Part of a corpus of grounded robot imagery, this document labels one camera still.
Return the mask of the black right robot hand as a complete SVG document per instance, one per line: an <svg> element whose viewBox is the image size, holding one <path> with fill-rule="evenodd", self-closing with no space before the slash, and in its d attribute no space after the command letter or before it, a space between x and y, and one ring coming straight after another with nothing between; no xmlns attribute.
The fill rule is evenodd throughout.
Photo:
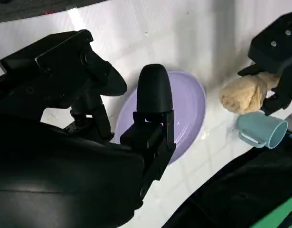
<svg viewBox="0 0 292 228"><path fill-rule="evenodd" d="M127 84L86 30L0 60L0 228L116 228L131 220L175 149L163 65L141 70L133 124L114 136L101 97Z"/></svg>

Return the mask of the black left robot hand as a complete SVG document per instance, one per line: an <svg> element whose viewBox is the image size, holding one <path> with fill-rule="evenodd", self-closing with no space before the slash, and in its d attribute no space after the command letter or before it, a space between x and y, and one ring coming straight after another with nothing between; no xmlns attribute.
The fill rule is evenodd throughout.
<svg viewBox="0 0 292 228"><path fill-rule="evenodd" d="M292 101L292 12L277 18L252 39L248 57L254 63L238 75L267 72L281 76L273 88L274 95L264 99L261 110L271 115L286 109Z"/></svg>

